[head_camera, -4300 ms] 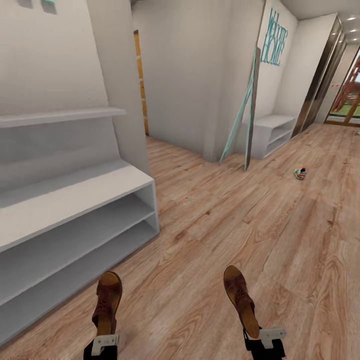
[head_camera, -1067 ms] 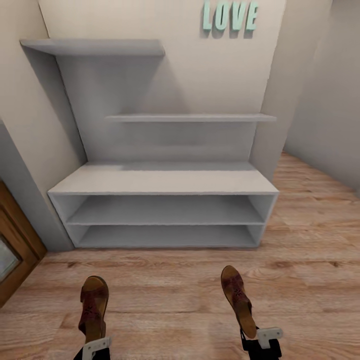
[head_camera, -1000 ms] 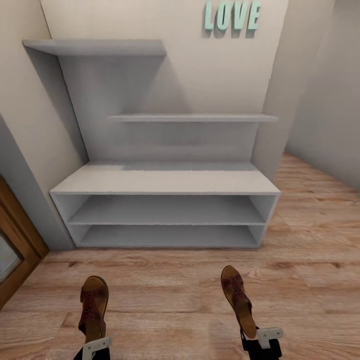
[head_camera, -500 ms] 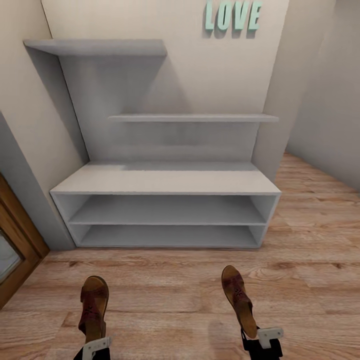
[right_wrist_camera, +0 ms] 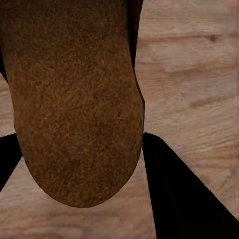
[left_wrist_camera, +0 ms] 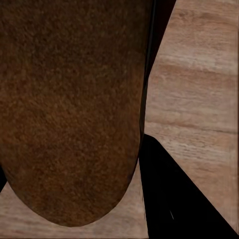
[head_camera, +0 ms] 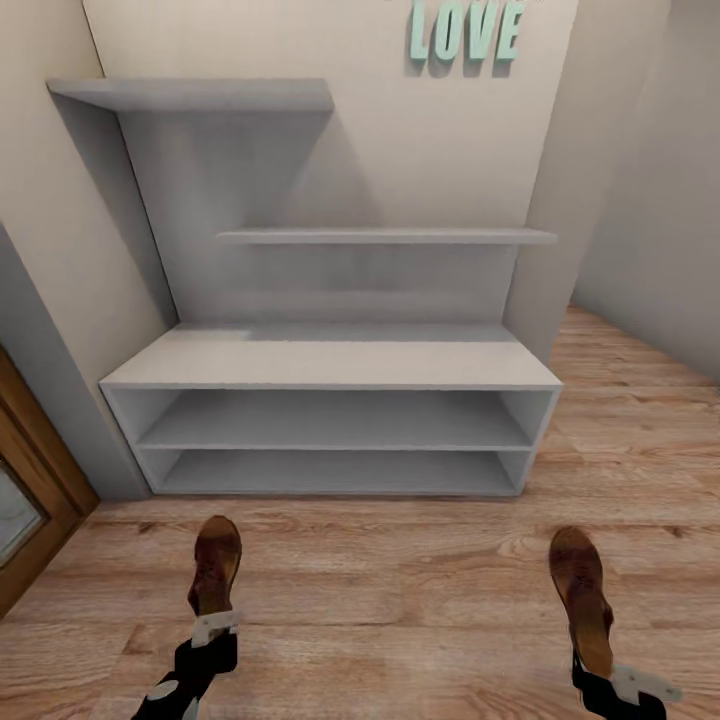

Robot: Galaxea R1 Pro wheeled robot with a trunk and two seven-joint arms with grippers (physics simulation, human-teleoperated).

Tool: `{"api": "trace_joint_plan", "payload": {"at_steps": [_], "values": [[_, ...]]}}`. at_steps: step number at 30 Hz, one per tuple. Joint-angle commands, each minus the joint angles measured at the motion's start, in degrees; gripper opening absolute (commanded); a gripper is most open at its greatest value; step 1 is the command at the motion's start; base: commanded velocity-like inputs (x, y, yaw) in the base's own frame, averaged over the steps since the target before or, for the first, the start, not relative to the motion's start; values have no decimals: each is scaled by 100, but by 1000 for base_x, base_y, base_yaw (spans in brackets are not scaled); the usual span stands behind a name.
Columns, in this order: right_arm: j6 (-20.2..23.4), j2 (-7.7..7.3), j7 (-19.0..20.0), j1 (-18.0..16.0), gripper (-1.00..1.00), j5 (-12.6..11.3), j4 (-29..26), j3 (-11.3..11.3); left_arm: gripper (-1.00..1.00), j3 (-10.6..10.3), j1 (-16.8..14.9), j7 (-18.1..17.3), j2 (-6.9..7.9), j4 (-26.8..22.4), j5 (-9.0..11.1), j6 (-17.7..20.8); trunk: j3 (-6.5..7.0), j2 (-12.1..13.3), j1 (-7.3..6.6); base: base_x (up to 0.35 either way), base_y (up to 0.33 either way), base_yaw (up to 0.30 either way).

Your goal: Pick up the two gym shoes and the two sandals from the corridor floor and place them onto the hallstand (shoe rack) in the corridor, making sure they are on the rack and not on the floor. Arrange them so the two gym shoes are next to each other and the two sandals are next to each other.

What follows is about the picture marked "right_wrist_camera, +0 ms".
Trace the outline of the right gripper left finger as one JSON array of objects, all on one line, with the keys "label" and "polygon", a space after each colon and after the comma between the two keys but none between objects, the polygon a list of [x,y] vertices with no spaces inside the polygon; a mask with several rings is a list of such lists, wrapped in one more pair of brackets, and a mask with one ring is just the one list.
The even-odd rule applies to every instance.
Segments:
[{"label": "right gripper left finger", "polygon": [[0,138],[0,192],[22,157],[16,133]]}]

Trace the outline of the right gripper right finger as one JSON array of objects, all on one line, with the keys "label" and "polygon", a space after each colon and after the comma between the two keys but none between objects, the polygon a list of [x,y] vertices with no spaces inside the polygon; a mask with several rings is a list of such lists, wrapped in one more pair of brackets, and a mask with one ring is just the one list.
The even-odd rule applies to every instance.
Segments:
[{"label": "right gripper right finger", "polygon": [[143,133],[157,239],[239,239],[239,222],[160,137]]}]

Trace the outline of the sandal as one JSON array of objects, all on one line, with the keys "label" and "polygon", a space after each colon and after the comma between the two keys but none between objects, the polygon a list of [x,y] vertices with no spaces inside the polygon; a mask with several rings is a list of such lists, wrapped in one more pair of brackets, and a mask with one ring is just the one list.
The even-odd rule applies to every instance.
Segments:
[{"label": "sandal", "polygon": [[0,0],[0,72],[38,186],[65,205],[112,198],[138,165],[143,0]]}]

